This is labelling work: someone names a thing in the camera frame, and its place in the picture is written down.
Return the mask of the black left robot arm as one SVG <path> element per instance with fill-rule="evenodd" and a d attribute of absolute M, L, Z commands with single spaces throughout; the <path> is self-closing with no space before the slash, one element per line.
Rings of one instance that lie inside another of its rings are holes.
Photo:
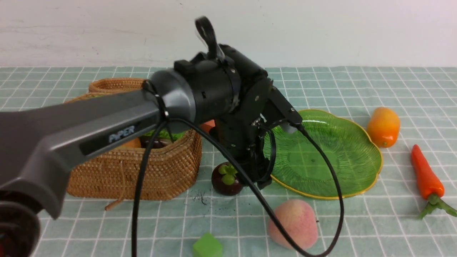
<path fill-rule="evenodd" d="M 273 118 L 276 90 L 266 70 L 227 45 L 155 72 L 140 90 L 22 112 L 1 112 L 1 256 L 29 257 L 38 213 L 59 218 L 71 170 L 160 128 L 183 132 L 214 120 L 213 134 L 246 169 L 253 126 Z"/>

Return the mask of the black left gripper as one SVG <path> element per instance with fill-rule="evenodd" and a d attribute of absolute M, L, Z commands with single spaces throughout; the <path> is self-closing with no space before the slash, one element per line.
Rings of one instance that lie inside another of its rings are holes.
<path fill-rule="evenodd" d="M 262 77 L 253 83 L 243 84 L 238 95 L 238 105 L 232 112 L 215 119 L 215 130 L 219 142 L 243 168 L 250 181 L 264 189 L 272 182 L 271 174 L 276 160 L 276 144 L 270 143 L 270 158 L 263 154 L 263 143 L 258 138 L 260 130 L 256 121 L 260 119 L 265 103 L 272 90 L 272 81 Z M 239 172 L 238 182 L 248 182 Z"/>

